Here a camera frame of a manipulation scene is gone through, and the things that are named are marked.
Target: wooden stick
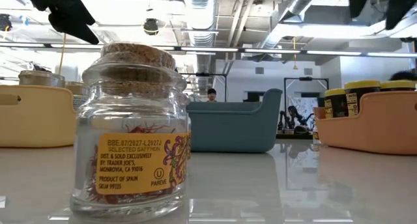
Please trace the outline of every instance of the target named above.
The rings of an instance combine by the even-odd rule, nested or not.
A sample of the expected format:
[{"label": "wooden stick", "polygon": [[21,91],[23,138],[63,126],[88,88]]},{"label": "wooden stick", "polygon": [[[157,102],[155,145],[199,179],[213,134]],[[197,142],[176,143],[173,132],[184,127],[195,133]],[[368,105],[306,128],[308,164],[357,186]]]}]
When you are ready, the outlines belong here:
[{"label": "wooden stick", "polygon": [[63,59],[64,59],[64,52],[65,52],[65,44],[66,44],[66,34],[64,34],[64,44],[63,49],[61,50],[61,61],[59,62],[59,69],[58,74],[61,75],[61,69],[63,67]]}]

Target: orange plastic tray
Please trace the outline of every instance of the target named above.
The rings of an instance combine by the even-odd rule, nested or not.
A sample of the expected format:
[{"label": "orange plastic tray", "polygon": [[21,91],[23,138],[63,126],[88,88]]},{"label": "orange plastic tray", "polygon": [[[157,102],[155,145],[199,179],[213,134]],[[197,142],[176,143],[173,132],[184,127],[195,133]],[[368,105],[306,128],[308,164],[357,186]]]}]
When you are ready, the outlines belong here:
[{"label": "orange plastic tray", "polygon": [[363,95],[359,115],[325,119],[315,107],[323,144],[382,154],[417,155],[417,92],[390,91]]}]

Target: ceiling pipe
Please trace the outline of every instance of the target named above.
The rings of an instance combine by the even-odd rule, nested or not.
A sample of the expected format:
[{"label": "ceiling pipe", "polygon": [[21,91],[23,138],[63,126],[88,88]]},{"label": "ceiling pipe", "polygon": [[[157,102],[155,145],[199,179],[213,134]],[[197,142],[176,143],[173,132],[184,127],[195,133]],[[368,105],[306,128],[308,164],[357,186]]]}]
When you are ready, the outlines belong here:
[{"label": "ceiling pipe", "polygon": [[289,0],[288,7],[284,10],[280,22],[305,13],[313,1],[314,0]]},{"label": "ceiling pipe", "polygon": [[233,17],[232,27],[230,29],[229,37],[227,38],[227,43],[226,43],[227,47],[229,47],[232,43],[233,35],[235,34],[237,23],[238,23],[239,18],[240,18],[240,13],[242,12],[243,3],[244,3],[244,0],[239,0],[239,4],[237,6],[235,16]]},{"label": "ceiling pipe", "polygon": [[314,0],[289,0],[288,7],[284,10],[284,13],[280,17],[278,24],[271,30],[271,33],[266,37],[266,39],[258,46],[258,48],[273,49],[276,47],[278,42],[283,36],[281,31],[280,23],[286,19],[289,19],[293,16],[305,13],[307,9],[311,6]]},{"label": "ceiling pipe", "polygon": [[[216,26],[217,0],[184,0],[186,5],[187,27],[189,29],[213,31]],[[214,33],[189,32],[191,46],[212,47],[214,46]],[[196,55],[197,72],[214,72],[212,55]],[[198,81],[200,92],[205,92],[207,82]]]},{"label": "ceiling pipe", "polygon": [[240,39],[240,36],[242,35],[243,28],[245,27],[246,21],[248,20],[248,16],[249,16],[249,13],[250,13],[250,9],[252,8],[253,1],[254,0],[248,0],[248,2],[246,3],[246,9],[245,9],[245,12],[243,13],[243,17],[240,21],[240,25],[239,25],[239,29],[238,29],[236,37],[235,37],[235,41],[233,42],[234,47],[237,46],[237,44],[239,43],[239,39]]}]

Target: yellow jar lid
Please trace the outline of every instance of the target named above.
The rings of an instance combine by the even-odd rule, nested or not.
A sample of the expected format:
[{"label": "yellow jar lid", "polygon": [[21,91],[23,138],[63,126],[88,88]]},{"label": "yellow jar lid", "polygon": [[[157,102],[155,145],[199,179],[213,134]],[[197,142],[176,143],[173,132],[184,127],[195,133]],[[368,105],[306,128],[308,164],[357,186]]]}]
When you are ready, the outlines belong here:
[{"label": "yellow jar lid", "polygon": [[325,92],[325,96],[335,96],[339,94],[346,94],[345,89],[330,89]]},{"label": "yellow jar lid", "polygon": [[389,88],[416,88],[416,84],[412,81],[398,80],[398,81],[386,81],[381,83],[381,89]]},{"label": "yellow jar lid", "polygon": [[357,89],[357,88],[368,88],[368,87],[380,87],[381,83],[377,80],[363,80],[363,81],[352,81],[345,84],[345,89]]}]

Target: ceiling light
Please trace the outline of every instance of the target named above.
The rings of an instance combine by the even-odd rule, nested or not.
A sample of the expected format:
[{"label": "ceiling light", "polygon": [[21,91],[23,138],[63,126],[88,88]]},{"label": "ceiling light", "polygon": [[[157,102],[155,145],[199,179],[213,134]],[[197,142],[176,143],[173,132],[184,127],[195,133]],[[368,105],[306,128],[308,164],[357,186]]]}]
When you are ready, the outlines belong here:
[{"label": "ceiling light", "polygon": [[21,42],[0,42],[0,47],[8,48],[43,48],[43,44],[21,43]]},{"label": "ceiling light", "polygon": [[[62,48],[62,44],[51,44],[53,48]],[[101,49],[103,45],[91,45],[91,44],[65,44],[65,48],[69,49]]]},{"label": "ceiling light", "polygon": [[353,51],[307,51],[307,54],[312,54],[312,55],[361,55],[362,52],[353,52]]},{"label": "ceiling light", "polygon": [[206,52],[206,51],[187,51],[187,55],[215,55],[216,52]]},{"label": "ceiling light", "polygon": [[417,53],[369,52],[367,55],[370,57],[417,58]]},{"label": "ceiling light", "polygon": [[299,54],[301,51],[289,49],[245,49],[248,53]]},{"label": "ceiling light", "polygon": [[165,47],[165,46],[154,46],[154,47],[164,50],[164,51],[173,51],[175,49],[174,47]]},{"label": "ceiling light", "polygon": [[183,47],[182,51],[223,51],[223,52],[237,52],[237,48],[194,48],[194,47]]},{"label": "ceiling light", "polygon": [[206,30],[206,29],[181,29],[180,30],[182,33],[214,33],[214,34],[218,34],[219,31],[215,31],[215,30]]}]

